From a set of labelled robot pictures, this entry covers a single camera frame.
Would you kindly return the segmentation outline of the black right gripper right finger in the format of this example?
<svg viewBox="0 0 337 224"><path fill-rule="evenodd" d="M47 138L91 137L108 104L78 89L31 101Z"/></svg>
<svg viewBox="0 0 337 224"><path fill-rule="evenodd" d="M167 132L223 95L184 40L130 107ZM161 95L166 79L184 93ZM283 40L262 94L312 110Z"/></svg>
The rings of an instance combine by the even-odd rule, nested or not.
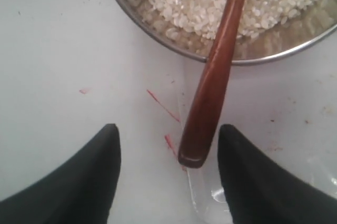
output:
<svg viewBox="0 0 337 224"><path fill-rule="evenodd" d="M336 223L336 199L303 182L236 127L220 127L217 162L233 223Z"/></svg>

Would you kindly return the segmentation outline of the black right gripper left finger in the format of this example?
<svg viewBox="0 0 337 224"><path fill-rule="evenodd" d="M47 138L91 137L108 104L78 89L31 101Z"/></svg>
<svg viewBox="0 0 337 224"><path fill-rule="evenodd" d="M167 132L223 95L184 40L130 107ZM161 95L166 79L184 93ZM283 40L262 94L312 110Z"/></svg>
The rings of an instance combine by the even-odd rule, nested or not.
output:
<svg viewBox="0 0 337 224"><path fill-rule="evenodd" d="M1 223L107 223L120 169L118 127L107 124L60 167L1 201Z"/></svg>

